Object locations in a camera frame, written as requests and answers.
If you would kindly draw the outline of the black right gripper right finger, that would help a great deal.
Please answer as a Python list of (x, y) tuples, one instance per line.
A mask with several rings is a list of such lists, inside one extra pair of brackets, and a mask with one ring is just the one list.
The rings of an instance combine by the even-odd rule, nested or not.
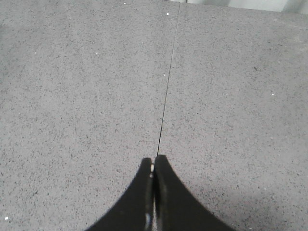
[(189, 192), (165, 155), (154, 164), (154, 194), (159, 231), (232, 231)]

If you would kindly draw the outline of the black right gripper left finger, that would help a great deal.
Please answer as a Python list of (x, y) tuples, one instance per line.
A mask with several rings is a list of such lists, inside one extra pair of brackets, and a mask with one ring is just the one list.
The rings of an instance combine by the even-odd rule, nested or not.
[(144, 158), (131, 184), (118, 201), (88, 228), (89, 231), (151, 231), (153, 226), (152, 160)]

